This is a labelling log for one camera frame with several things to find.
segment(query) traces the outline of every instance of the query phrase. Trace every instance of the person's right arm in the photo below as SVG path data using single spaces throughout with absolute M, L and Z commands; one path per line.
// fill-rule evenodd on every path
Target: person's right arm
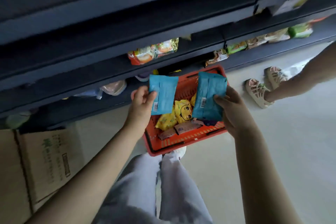
M 225 127 L 236 144 L 246 224 L 301 224 L 265 139 L 239 94 L 228 86 L 224 98 L 214 99 L 224 109 Z

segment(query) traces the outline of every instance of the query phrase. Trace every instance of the yellow package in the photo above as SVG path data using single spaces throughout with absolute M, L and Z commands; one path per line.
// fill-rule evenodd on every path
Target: yellow package
M 177 119 L 175 115 L 175 106 L 173 105 L 171 113 L 165 113 L 161 115 L 155 127 L 166 131 L 170 128 L 173 128 L 176 124 Z
M 179 124 L 191 120 L 191 104 L 188 100 L 175 101 L 175 114 Z
M 191 100 L 190 100 L 190 103 L 192 106 L 195 106 L 195 101 L 196 101 L 196 93 L 195 95 L 192 96 Z

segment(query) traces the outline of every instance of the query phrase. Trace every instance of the gray pants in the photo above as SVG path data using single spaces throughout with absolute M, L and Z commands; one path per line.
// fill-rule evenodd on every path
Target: gray pants
M 156 184 L 162 200 L 156 217 Z M 212 223 L 201 194 L 175 152 L 134 157 L 112 186 L 93 223 Z

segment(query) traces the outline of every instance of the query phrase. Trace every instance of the hand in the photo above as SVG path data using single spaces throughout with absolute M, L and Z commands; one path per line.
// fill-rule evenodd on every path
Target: hand
M 214 100 L 223 107 L 223 122 L 234 138 L 245 130 L 258 129 L 242 98 L 229 85 L 226 88 L 226 96 L 215 95 Z
M 151 118 L 153 102 L 157 93 L 155 91 L 149 94 L 147 86 L 138 88 L 134 95 L 131 107 L 128 110 L 124 127 L 134 131 L 139 139 L 145 132 L 149 120 Z

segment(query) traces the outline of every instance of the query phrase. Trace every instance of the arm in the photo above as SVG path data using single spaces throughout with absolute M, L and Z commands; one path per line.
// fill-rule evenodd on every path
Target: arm
M 233 88 L 228 86 L 226 94 L 215 96 L 215 101 L 224 109 L 224 124 L 236 144 L 246 223 L 302 223 L 246 105 Z
M 123 128 L 27 224 L 91 223 L 112 184 L 142 136 L 156 92 L 146 86 L 134 96 Z

